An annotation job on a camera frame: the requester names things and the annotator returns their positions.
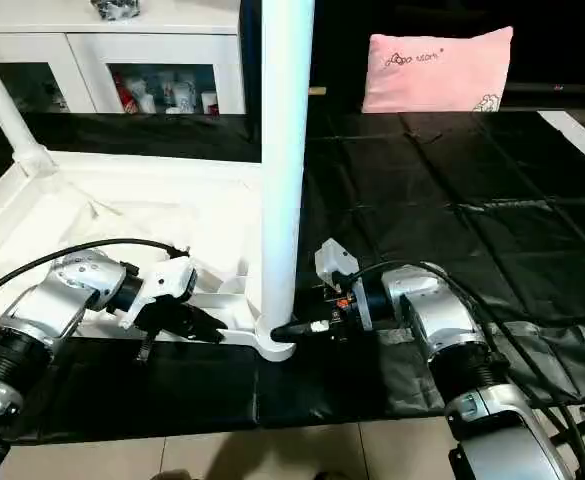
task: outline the bottle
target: bottle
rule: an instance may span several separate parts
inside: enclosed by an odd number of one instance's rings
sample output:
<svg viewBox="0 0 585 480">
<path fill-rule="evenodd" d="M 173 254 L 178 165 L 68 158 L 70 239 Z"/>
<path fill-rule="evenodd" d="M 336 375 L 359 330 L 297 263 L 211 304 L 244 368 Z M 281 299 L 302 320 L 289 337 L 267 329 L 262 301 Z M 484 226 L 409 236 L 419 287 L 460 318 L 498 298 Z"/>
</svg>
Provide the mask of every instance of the bottle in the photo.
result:
<svg viewBox="0 0 585 480">
<path fill-rule="evenodd" d="M 194 113 L 196 110 L 196 90 L 192 82 L 174 84 L 174 101 L 181 113 Z"/>
<path fill-rule="evenodd" d="M 159 84 L 163 91 L 163 105 L 165 108 L 174 107 L 174 94 L 172 89 L 174 88 L 174 70 L 161 70 L 158 73 Z"/>
<path fill-rule="evenodd" d="M 139 101 L 139 107 L 142 113 L 156 113 L 156 105 L 154 104 L 154 97 L 146 93 Z"/>
<path fill-rule="evenodd" d="M 119 94 L 119 100 L 121 100 L 121 105 L 123 105 L 123 111 L 125 113 L 139 113 L 139 106 L 137 105 L 134 96 L 123 86 L 121 75 L 115 73 L 112 77 L 114 78 L 116 92 Z"/>
<path fill-rule="evenodd" d="M 55 85 L 46 83 L 43 85 L 43 90 L 51 102 L 51 106 L 48 109 L 50 112 L 70 113 L 65 97 Z"/>
<path fill-rule="evenodd" d="M 203 92 L 201 94 L 201 104 L 203 105 L 203 113 L 206 115 L 219 114 L 219 100 L 216 92 Z"/>
</svg>

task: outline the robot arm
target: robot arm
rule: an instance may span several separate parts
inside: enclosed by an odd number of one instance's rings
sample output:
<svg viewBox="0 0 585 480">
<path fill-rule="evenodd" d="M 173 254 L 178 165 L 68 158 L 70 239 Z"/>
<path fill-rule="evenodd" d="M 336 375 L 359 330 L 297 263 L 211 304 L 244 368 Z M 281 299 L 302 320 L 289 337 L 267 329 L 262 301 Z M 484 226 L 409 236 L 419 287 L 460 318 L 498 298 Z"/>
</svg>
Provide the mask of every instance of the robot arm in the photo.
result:
<svg viewBox="0 0 585 480">
<path fill-rule="evenodd" d="M 457 478 L 572 478 L 449 285 L 414 266 L 387 271 L 381 282 L 397 319 L 412 327 L 445 402 L 459 442 L 450 452 Z"/>
<path fill-rule="evenodd" d="M 223 325 L 202 311 L 182 305 L 192 294 L 197 274 L 189 257 L 158 262 L 140 278 L 138 268 L 118 263 L 97 250 L 83 250 L 57 261 L 45 279 L 26 290 L 0 317 L 0 433 L 23 406 L 54 356 L 72 336 L 86 310 L 126 312 L 121 324 L 146 330 L 152 340 L 163 328 L 220 341 Z M 156 324 L 152 309 L 167 305 L 178 321 Z M 147 348 L 142 350 L 147 358 Z M 0 464 L 9 445 L 0 436 Z"/>
<path fill-rule="evenodd" d="M 395 328 L 411 328 L 445 403 L 458 442 L 449 456 L 456 478 L 572 478 L 524 395 L 508 381 L 507 363 L 490 351 L 470 311 L 441 277 L 403 266 L 376 278 L 359 277 L 346 292 L 341 280 L 358 271 L 356 259 L 330 239 L 315 261 L 317 275 L 335 292 L 329 320 L 284 326 L 273 337 L 347 339 L 392 316 Z"/>
</svg>

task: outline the glass cabinet door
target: glass cabinet door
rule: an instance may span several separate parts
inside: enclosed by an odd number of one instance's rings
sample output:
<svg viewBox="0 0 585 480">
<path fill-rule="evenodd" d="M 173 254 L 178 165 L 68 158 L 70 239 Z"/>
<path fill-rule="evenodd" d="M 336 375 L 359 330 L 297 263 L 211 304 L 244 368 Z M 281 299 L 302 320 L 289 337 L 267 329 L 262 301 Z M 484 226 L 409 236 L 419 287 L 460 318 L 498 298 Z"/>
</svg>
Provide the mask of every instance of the glass cabinet door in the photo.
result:
<svg viewBox="0 0 585 480">
<path fill-rule="evenodd" d="M 70 111 L 47 63 L 0 63 L 0 79 L 22 113 Z"/>
<path fill-rule="evenodd" d="M 21 112 L 95 111 L 63 34 L 0 33 L 0 79 Z"/>
<path fill-rule="evenodd" d="M 244 114 L 235 35 L 68 34 L 99 113 Z"/>
<path fill-rule="evenodd" d="M 107 66 L 125 113 L 219 113 L 212 65 Z"/>
</svg>

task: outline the table surface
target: table surface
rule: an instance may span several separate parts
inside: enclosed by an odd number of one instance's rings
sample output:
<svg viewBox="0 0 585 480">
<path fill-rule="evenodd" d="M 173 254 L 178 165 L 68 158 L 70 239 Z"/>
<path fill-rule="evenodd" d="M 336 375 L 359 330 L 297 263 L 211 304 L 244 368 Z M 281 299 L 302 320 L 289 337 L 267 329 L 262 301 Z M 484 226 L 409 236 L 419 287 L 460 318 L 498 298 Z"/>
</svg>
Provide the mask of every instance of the table surface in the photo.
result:
<svg viewBox="0 0 585 480">
<path fill-rule="evenodd" d="M 27 118 L 54 150 L 258 161 L 242 117 Z M 0 136 L 0 174 L 10 164 Z M 428 260 L 509 322 L 568 403 L 585 403 L 585 156 L 536 113 L 328 116 L 311 111 L 297 291 L 336 238 L 363 265 Z M 295 309 L 303 316 L 298 296 Z M 514 371 L 534 377 L 499 336 Z M 287 362 L 246 347 L 73 339 L 12 437 L 106 440 L 438 415 L 414 343 L 308 343 Z M 540 395 L 547 398 L 540 390 Z"/>
<path fill-rule="evenodd" d="M 0 33 L 237 35 L 240 0 L 141 0 L 139 16 L 101 20 L 90 0 L 0 0 Z"/>
</svg>

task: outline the white cabinet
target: white cabinet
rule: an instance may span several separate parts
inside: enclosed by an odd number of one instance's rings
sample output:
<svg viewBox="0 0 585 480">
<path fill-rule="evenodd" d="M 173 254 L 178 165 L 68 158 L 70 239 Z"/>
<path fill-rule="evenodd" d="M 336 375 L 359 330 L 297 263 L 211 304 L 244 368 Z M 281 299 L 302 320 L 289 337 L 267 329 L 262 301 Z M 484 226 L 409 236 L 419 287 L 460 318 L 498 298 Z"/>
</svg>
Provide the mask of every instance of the white cabinet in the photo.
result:
<svg viewBox="0 0 585 480">
<path fill-rule="evenodd" d="M 95 112 L 63 34 L 0 33 L 0 77 L 21 111 Z"/>
<path fill-rule="evenodd" d="M 179 85 L 215 93 L 220 113 L 244 113 L 240 44 L 234 35 L 70 34 L 74 56 L 99 113 L 123 113 L 115 80 L 127 90 L 135 81 L 152 95 L 158 113 L 178 107 Z"/>
<path fill-rule="evenodd" d="M 0 77 L 22 111 L 123 113 L 132 98 L 203 113 L 205 93 L 214 111 L 242 114 L 240 4 L 146 0 L 138 17 L 105 22 L 89 0 L 0 0 Z"/>
</svg>

